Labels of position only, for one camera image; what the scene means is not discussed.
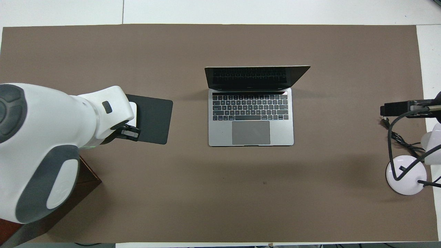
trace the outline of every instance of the brown table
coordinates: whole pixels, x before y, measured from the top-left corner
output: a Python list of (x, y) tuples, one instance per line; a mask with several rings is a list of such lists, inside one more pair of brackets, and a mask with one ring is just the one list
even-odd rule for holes
[[(432, 189), (387, 185), (378, 124), (385, 102), (422, 99), (415, 26), (16, 27), (1, 49), (2, 83), (174, 102), (166, 145), (83, 151), (103, 183), (35, 241), (438, 240)], [(302, 64), (293, 146), (209, 147), (204, 67)], [(424, 121), (396, 131), (416, 142)]]

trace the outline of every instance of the wooden stand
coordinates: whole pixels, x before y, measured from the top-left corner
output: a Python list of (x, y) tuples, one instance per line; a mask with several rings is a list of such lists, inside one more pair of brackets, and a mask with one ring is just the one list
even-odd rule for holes
[(50, 215), (29, 224), (0, 219), (0, 248), (12, 248), (46, 233), (101, 183), (82, 157), (79, 166), (77, 184), (71, 196)]

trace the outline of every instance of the open laptop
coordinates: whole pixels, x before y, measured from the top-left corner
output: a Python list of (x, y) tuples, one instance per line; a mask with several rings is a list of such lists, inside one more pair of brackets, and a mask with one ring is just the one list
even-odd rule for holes
[(206, 67), (209, 145), (293, 145), (290, 87), (309, 68)]

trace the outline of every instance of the laptop keyboard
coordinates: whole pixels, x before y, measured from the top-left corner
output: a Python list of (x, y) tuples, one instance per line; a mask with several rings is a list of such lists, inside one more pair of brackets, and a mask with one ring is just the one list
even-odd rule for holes
[(213, 120), (289, 120), (288, 95), (213, 93)]

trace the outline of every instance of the trackpad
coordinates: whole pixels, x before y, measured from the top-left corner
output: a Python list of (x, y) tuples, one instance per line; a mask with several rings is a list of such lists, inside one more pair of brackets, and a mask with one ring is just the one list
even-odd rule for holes
[(269, 145), (269, 121), (233, 121), (233, 145)]

